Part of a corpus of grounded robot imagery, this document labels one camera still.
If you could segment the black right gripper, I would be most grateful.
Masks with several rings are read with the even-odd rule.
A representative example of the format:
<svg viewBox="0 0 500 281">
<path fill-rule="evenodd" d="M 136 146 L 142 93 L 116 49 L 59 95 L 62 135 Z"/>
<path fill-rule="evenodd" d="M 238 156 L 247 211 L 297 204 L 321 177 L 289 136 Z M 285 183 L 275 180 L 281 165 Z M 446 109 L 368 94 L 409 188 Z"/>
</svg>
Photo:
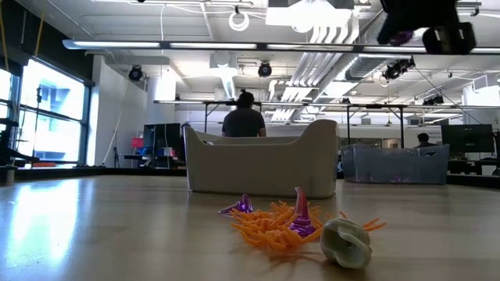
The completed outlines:
<svg viewBox="0 0 500 281">
<path fill-rule="evenodd" d="M 388 44 L 395 30 L 430 27 L 423 33 L 423 45 L 432 55 L 468 55 L 477 41 L 473 25 L 459 22 L 457 0 L 380 0 L 387 18 L 377 37 Z"/>
</svg>

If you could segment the dark translucent plastic bin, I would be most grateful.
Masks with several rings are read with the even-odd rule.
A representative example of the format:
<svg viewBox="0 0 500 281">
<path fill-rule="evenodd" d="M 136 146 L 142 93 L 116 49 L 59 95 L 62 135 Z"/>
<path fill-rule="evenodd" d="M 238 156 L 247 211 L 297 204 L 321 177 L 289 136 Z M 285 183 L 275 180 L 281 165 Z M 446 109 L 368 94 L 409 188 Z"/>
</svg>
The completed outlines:
<svg viewBox="0 0 500 281">
<path fill-rule="evenodd" d="M 372 148 L 351 144 L 341 148 L 345 180 L 353 183 L 444 185 L 449 146 L 425 148 Z"/>
</svg>

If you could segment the white plastic bin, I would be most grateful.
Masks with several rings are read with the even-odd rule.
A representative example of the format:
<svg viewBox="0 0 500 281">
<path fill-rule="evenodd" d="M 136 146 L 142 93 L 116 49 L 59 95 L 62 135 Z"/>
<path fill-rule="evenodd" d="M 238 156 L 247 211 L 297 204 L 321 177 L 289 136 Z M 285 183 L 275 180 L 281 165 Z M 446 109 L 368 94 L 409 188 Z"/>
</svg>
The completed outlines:
<svg viewBox="0 0 500 281">
<path fill-rule="evenodd" d="M 312 199 L 335 192 L 338 124 L 320 119 L 298 137 L 220 137 L 184 128 L 190 190 Z"/>
</svg>

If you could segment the person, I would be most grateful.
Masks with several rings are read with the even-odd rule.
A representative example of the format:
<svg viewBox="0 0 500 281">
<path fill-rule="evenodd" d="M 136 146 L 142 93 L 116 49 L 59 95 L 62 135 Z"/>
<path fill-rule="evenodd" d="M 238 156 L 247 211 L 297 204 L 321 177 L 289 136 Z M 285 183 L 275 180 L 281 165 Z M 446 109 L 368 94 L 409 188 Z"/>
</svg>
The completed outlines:
<svg viewBox="0 0 500 281">
<path fill-rule="evenodd" d="M 419 133 L 417 135 L 417 140 L 419 144 L 416 146 L 416 148 L 427 148 L 427 147 L 437 146 L 437 144 L 430 142 L 430 136 L 427 133 Z"/>
<path fill-rule="evenodd" d="M 228 113 L 222 125 L 224 137 L 265 137 L 266 125 L 261 113 L 252 108 L 254 95 L 245 89 L 237 99 L 236 109 Z"/>
</svg>

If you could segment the black computer monitor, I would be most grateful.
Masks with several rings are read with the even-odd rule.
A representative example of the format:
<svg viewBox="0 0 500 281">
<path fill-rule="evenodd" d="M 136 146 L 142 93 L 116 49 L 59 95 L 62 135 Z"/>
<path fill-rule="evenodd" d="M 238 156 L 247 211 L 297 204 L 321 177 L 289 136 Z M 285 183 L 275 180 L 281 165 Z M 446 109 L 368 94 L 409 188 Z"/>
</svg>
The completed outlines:
<svg viewBox="0 0 500 281">
<path fill-rule="evenodd" d="M 441 125 L 442 144 L 456 153 L 493 153 L 495 141 L 489 124 Z"/>
<path fill-rule="evenodd" d="M 143 155 L 165 155 L 178 157 L 181 153 L 179 123 L 144 125 Z"/>
</svg>

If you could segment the dark background desk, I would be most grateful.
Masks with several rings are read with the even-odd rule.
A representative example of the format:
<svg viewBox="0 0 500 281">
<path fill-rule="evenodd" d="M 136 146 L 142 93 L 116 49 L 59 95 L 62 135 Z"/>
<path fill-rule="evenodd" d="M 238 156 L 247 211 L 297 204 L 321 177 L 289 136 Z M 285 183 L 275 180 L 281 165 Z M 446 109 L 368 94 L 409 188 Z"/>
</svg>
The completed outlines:
<svg viewBox="0 0 500 281">
<path fill-rule="evenodd" d="M 448 172 L 475 176 L 500 176 L 500 161 L 496 158 L 481 160 L 450 160 Z"/>
</svg>

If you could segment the black overhead crossbar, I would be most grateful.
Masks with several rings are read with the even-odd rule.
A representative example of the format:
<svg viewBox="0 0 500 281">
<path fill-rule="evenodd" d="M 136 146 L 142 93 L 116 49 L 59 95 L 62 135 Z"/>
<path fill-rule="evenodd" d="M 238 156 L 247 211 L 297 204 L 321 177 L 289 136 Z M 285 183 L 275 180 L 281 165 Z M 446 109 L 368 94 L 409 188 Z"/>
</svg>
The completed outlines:
<svg viewBox="0 0 500 281">
<path fill-rule="evenodd" d="M 192 50 L 192 51 L 255 51 L 255 52 L 316 52 L 356 54 L 425 55 L 424 47 L 392 47 L 369 44 L 310 44 L 310 43 L 248 43 L 215 41 L 76 41 L 66 39 L 69 50 Z"/>
</svg>

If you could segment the orange plastic spider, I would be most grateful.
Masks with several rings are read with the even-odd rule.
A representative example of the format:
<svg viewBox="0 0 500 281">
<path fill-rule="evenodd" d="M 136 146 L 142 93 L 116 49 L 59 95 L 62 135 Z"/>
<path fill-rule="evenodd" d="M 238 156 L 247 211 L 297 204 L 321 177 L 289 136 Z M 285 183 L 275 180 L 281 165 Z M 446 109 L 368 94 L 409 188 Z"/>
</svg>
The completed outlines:
<svg viewBox="0 0 500 281">
<path fill-rule="evenodd" d="M 370 233 L 370 232 L 373 232 L 375 230 L 379 230 L 379 229 L 382 229 L 384 228 L 385 226 L 387 225 L 386 222 L 381 222 L 381 220 L 379 218 L 376 218 L 376 219 L 373 219 L 367 223 L 365 223 L 362 228 Z"/>
<path fill-rule="evenodd" d="M 308 207 L 309 216 L 311 216 L 311 215 L 318 216 L 321 213 L 320 206 L 311 206 L 310 203 L 308 202 L 307 207 Z M 270 214 L 273 217 L 283 215 L 285 212 L 288 212 L 288 211 L 294 212 L 295 207 L 288 205 L 284 201 L 270 203 Z"/>
<path fill-rule="evenodd" d="M 243 213 L 233 210 L 231 217 L 236 221 L 234 227 L 239 227 L 245 232 L 250 233 L 268 233 L 271 231 L 283 231 L 291 225 L 296 218 L 294 212 L 285 212 L 283 215 L 273 217 L 270 212 L 258 210 L 252 213 Z"/>
<path fill-rule="evenodd" d="M 257 221 L 231 222 L 230 225 L 241 235 L 243 241 L 257 248 L 269 248 L 272 251 L 292 251 L 320 239 L 324 224 L 318 222 L 304 228 L 305 236 L 299 234 L 300 229 L 292 229 L 292 221 L 276 224 L 275 221 L 261 219 Z"/>
</svg>

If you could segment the small pale plastic skull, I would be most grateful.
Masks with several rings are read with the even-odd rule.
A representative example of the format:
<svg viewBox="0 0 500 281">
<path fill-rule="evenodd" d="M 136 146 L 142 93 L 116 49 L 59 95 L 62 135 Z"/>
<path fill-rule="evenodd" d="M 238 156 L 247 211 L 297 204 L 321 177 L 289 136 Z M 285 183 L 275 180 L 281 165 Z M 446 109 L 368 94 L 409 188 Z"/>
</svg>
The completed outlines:
<svg viewBox="0 0 500 281">
<path fill-rule="evenodd" d="M 348 219 L 331 219 L 320 235 L 320 247 L 328 261 L 347 269 L 364 269 L 372 260 L 369 234 Z"/>
</svg>

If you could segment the white leaning pole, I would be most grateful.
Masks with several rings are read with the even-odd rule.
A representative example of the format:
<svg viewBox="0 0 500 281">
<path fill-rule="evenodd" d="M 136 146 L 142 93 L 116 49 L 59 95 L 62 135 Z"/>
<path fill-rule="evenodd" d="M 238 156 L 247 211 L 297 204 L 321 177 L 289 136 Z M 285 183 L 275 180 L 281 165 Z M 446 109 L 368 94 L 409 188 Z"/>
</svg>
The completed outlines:
<svg viewBox="0 0 500 281">
<path fill-rule="evenodd" d="M 117 118 L 117 121 L 116 121 L 116 124 L 115 124 L 115 126 L 114 126 L 114 128 L 112 130 L 112 136 L 109 139 L 108 147 L 106 149 L 104 157 L 102 158 L 101 165 L 103 165 L 103 166 L 106 166 L 106 160 L 107 160 L 107 158 L 109 156 L 109 153 L 111 151 L 111 148 L 113 146 L 113 142 L 116 140 L 117 130 L 118 130 L 119 126 L 120 126 L 121 116 L 122 116 L 122 112 L 120 111 L 120 113 L 118 115 L 118 118 Z"/>
</svg>

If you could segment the black chair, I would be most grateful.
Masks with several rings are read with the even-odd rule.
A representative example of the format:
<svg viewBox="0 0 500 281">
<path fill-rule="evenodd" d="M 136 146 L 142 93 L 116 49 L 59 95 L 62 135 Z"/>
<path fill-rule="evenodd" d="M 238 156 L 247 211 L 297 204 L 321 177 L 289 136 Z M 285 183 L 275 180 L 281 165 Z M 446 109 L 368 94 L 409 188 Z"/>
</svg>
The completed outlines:
<svg viewBox="0 0 500 281">
<path fill-rule="evenodd" d="M 5 129 L 0 131 L 0 166 L 11 165 L 14 158 L 21 158 L 32 163 L 40 161 L 37 157 L 23 155 L 9 146 L 12 128 L 18 127 L 18 122 L 0 118 L 0 125 L 5 125 Z"/>
</svg>

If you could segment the black frame background table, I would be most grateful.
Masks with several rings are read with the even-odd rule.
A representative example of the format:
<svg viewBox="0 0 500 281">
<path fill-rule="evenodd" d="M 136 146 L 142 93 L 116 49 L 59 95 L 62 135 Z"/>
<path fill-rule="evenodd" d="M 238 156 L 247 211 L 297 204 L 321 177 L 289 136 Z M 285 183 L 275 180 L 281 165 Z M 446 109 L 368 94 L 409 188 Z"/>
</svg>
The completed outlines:
<svg viewBox="0 0 500 281">
<path fill-rule="evenodd" d="M 351 122 L 350 119 L 355 115 L 351 112 L 351 108 L 365 108 L 365 109 L 387 109 L 393 115 L 397 116 L 400 121 L 400 145 L 401 148 L 405 147 L 405 136 L 404 136 L 404 109 L 406 105 L 389 105 L 389 104 L 346 104 L 346 114 L 347 114 L 347 138 L 348 144 L 351 143 Z"/>
<path fill-rule="evenodd" d="M 205 106 L 205 116 L 204 116 L 204 133 L 207 133 L 207 126 L 208 126 L 208 116 L 213 112 L 216 108 L 218 108 L 220 105 L 225 105 L 225 106 L 236 106 L 237 101 L 235 100 L 228 100 L 228 101 L 203 101 L 202 104 Z M 210 105 L 215 105 L 212 111 L 209 111 L 209 106 Z M 263 110 L 263 104 L 262 102 L 256 102 L 254 105 L 257 105 L 259 107 L 259 113 L 262 115 L 262 110 Z"/>
</svg>

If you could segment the black aluminium table frame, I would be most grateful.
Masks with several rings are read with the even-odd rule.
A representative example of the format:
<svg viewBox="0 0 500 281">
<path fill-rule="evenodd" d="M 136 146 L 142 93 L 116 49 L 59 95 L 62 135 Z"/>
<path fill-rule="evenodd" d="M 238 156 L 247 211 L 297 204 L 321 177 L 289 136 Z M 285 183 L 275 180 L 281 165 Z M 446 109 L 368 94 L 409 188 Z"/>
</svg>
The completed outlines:
<svg viewBox="0 0 500 281">
<path fill-rule="evenodd" d="M 0 185 L 12 184 L 14 181 L 53 180 L 61 178 L 77 178 L 84 176 L 178 176 L 186 177 L 185 169 L 125 169 L 125 168 L 36 168 L 17 169 L 16 167 L 0 167 Z M 447 183 L 466 187 L 481 187 L 500 190 L 499 176 L 448 175 Z"/>
</svg>

